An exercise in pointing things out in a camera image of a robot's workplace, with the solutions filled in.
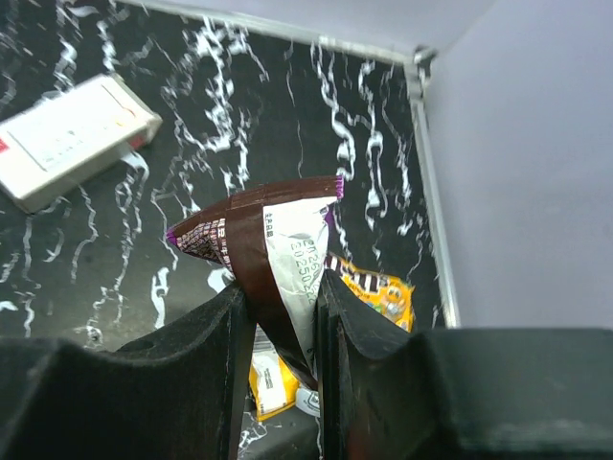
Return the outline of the dark chocolate snack packet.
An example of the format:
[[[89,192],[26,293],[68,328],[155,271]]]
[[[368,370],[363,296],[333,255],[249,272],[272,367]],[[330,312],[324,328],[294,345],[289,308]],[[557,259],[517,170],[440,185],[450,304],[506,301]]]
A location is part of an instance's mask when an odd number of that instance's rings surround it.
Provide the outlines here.
[[[168,229],[181,252],[224,265],[250,315],[307,387],[317,386],[315,304],[329,247],[329,216],[344,195],[339,175],[260,185]]]

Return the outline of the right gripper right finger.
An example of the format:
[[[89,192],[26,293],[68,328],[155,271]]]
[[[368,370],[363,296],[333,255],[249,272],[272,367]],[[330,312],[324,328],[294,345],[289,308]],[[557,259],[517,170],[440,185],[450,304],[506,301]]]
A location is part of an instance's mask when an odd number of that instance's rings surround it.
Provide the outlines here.
[[[317,311],[328,459],[608,459],[612,333],[407,333],[327,271]]]

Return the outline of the yellow m&m packet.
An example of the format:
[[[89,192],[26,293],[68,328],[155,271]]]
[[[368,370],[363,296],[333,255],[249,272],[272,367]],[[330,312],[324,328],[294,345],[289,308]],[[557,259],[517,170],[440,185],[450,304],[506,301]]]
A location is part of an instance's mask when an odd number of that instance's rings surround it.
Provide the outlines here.
[[[396,276],[359,268],[331,252],[325,259],[325,267],[334,271],[363,303],[404,331],[413,330],[413,286]]]

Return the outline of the grey foil snack packet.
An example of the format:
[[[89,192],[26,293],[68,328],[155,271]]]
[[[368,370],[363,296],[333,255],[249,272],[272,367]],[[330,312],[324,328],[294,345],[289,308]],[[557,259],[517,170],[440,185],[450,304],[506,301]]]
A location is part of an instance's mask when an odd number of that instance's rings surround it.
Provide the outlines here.
[[[315,390],[299,386],[296,391],[295,406],[309,416],[320,417],[319,394]]]

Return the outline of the yellow candy bar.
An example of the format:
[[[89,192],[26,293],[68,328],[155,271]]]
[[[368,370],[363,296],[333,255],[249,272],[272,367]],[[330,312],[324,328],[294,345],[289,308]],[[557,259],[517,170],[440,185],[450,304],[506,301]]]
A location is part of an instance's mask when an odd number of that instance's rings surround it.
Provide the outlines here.
[[[257,420],[264,422],[293,407],[299,384],[263,329],[257,326],[249,371]]]

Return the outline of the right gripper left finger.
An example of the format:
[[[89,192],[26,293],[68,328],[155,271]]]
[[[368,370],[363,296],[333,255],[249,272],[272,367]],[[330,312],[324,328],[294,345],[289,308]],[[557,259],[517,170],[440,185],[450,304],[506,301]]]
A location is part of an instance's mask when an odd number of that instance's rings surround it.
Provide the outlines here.
[[[5,459],[234,459],[255,325],[230,285],[119,350],[1,341]]]

